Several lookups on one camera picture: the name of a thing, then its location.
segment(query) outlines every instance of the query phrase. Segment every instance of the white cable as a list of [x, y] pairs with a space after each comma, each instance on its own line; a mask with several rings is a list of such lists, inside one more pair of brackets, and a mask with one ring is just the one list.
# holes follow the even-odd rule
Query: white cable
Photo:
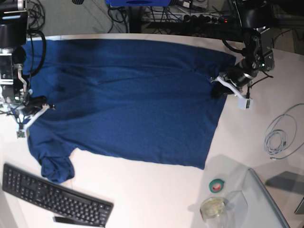
[[[280, 152], [288, 149], [293, 144], [293, 142], [295, 140], [296, 133], [297, 133], [297, 123], [296, 123], [295, 118], [293, 116], [287, 114], [287, 113], [289, 111], [291, 111], [292, 109], [294, 109], [295, 107], [300, 106], [300, 105], [304, 105], [304, 104], [296, 104], [296, 105], [292, 106], [291, 108], [287, 109], [286, 112], [284, 112], [282, 115], [279, 115], [267, 127], [267, 129], [266, 129], [266, 136], [265, 136], [265, 139], [264, 139], [264, 149], [265, 149], [265, 151], [269, 155], [272, 155], [272, 156], [278, 155]], [[284, 130], [275, 129], [275, 127], [279, 124], [279, 122], [284, 117], [290, 117], [290, 118], [292, 118], [292, 120], [294, 121], [294, 124], [295, 124], [294, 137], [293, 137], [291, 143], [289, 143], [289, 144], [288, 144], [287, 133]], [[274, 147], [272, 145], [272, 143], [271, 143], [271, 140], [275, 136], [279, 136], [279, 139], [280, 139], [280, 143], [279, 143], [279, 145], [277, 147]], [[298, 151], [303, 145], [304, 145], [304, 142], [298, 148], [296, 148], [293, 152], [291, 152], [289, 155], [286, 155], [286, 156], [284, 156], [282, 158], [271, 157], [270, 159], [272, 159], [272, 160], [281, 160], [281, 159], [287, 158], [290, 155], [292, 155], [293, 153], [295, 153], [296, 151]]]

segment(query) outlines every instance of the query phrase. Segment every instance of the t-shirt sleeve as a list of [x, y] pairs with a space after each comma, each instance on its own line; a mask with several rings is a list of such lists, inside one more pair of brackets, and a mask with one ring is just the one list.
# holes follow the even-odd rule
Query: t-shirt sleeve
[[62, 183], [74, 177], [69, 159], [75, 146], [64, 142], [44, 124], [36, 121], [29, 129], [28, 148], [41, 165], [41, 175], [53, 183]]

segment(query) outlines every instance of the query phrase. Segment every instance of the power strip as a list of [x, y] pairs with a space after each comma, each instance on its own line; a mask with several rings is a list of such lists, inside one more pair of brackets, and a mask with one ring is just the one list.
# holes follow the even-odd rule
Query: power strip
[[162, 12], [153, 12], [154, 18], [152, 14], [150, 15], [150, 18], [148, 21], [150, 22], [165, 22], [170, 20], [170, 22], [181, 22], [184, 20], [185, 16], [196, 16], [199, 17], [200, 15], [205, 17], [205, 22], [208, 24], [222, 24], [222, 23], [228, 23], [228, 19], [221, 17], [220, 15], [217, 14], [210, 14], [210, 13], [180, 13], [180, 12], [172, 12], [171, 13], [166, 13], [166, 15]]

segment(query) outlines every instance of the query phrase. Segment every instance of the roll of tape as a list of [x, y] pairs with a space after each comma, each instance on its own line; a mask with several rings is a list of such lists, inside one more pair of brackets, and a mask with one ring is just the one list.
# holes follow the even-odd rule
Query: roll of tape
[[210, 182], [209, 189], [212, 193], [218, 193], [223, 190], [225, 182], [221, 179], [215, 179]]

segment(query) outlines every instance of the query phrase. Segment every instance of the white table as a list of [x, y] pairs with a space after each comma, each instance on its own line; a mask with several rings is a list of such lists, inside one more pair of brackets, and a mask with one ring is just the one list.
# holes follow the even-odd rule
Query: white table
[[[219, 40], [195, 37], [149, 34], [52, 37], [70, 38], [159, 40], [229, 53]], [[254, 86], [251, 95], [255, 101], [253, 110], [237, 109], [237, 99], [228, 97], [204, 171], [193, 167], [129, 161], [77, 149], [71, 155], [75, 177], [64, 185], [113, 202], [115, 206], [107, 228], [200, 228], [204, 226], [199, 207], [210, 194], [207, 184], [213, 178], [233, 179], [239, 168], [243, 170], [247, 166], [253, 167], [262, 180], [284, 171], [303, 174], [304, 148], [282, 161], [270, 160], [263, 149], [264, 133], [269, 123], [287, 108], [304, 101], [304, 57], [279, 50], [274, 50], [274, 55], [276, 68], [271, 75], [275, 78]], [[293, 112], [299, 125], [294, 146], [304, 138], [303, 111], [304, 107]], [[10, 162], [40, 175], [40, 166], [30, 155], [26, 140], [16, 139], [14, 121], [0, 116], [0, 123], [0, 167], [4, 162]], [[303, 196], [272, 188], [268, 190], [290, 226], [302, 228], [300, 225], [303, 225], [304, 216], [296, 216], [294, 210]], [[74, 227], [56, 224], [51, 212], [9, 194], [6, 197], [20, 228]], [[244, 227], [256, 226], [246, 223]]]

